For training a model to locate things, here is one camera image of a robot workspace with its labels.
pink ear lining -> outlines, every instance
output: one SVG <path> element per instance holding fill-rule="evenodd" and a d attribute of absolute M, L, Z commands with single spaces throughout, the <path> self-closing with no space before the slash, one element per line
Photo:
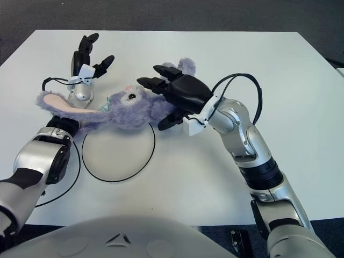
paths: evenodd
<path fill-rule="evenodd" d="M 55 94 L 47 94 L 43 97 L 43 101 L 53 108 L 61 110 L 63 112 L 70 113 L 96 113 L 98 111 L 91 109 L 78 109 L 76 107 L 71 107 L 63 98 Z"/>

floor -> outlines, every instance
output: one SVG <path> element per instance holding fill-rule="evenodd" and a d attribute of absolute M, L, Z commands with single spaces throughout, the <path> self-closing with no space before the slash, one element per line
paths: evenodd
<path fill-rule="evenodd" d="M 344 62 L 343 11 L 343 0 L 0 0 L 0 65 L 34 30 L 44 29 L 293 31 L 323 56 Z M 344 257 L 344 219 L 314 221 L 313 226 L 336 257 Z M 233 251 L 232 228 L 202 231 Z M 256 227 L 240 228 L 249 231 L 255 257 L 266 257 Z M 25 226 L 17 243 L 52 229 Z"/>

stuffed bunny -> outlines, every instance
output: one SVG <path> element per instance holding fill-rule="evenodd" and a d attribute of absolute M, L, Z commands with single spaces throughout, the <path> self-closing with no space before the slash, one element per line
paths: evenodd
<path fill-rule="evenodd" d="M 163 65 L 174 67 L 171 63 Z M 196 72 L 195 63 L 188 58 L 181 59 L 177 68 L 191 76 Z M 124 91 L 111 95 L 98 111 L 76 108 L 61 94 L 48 91 L 37 97 L 36 104 L 53 115 L 82 121 L 79 135 L 109 125 L 122 129 L 142 128 L 150 122 L 159 122 L 175 109 L 162 95 L 146 91 L 140 85 L 126 87 Z"/>

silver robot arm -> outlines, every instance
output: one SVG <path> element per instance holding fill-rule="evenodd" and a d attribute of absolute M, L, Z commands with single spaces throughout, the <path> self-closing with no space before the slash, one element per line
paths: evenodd
<path fill-rule="evenodd" d="M 0 236 L 18 233 L 46 187 L 62 180 L 78 127 L 53 117 L 18 153 L 14 174 L 0 181 Z"/>
<path fill-rule="evenodd" d="M 175 68 L 154 66 L 169 83 L 159 78 L 138 82 L 178 108 L 158 127 L 183 122 L 194 135 L 211 125 L 243 175 L 253 198 L 251 207 L 270 257 L 334 257 L 315 235 L 311 223 L 288 179 L 239 101 L 216 95 L 200 80 Z"/>
<path fill-rule="evenodd" d="M 238 165 L 253 198 L 257 226 L 268 240 L 270 257 L 334 257 L 315 235 L 311 223 L 246 107 L 223 99 L 209 124 Z"/>

fluffy fur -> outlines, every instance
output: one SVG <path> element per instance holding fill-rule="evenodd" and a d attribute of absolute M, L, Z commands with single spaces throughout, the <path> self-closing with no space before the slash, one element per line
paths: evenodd
<path fill-rule="evenodd" d="M 171 63 L 164 63 L 164 65 L 174 66 Z M 188 58 L 181 59 L 177 68 L 191 76 L 194 76 L 196 72 L 195 63 Z M 63 112 L 44 102 L 44 96 L 47 94 L 56 94 L 67 101 L 59 93 L 44 91 L 37 97 L 36 104 L 54 115 L 82 121 L 79 136 L 103 126 L 114 125 L 123 129 L 142 128 L 150 122 L 159 122 L 175 109 L 162 95 L 148 92 L 140 85 L 127 87 L 124 91 L 111 95 L 102 111 L 96 113 Z M 134 94 L 135 98 L 130 98 L 130 94 Z"/>

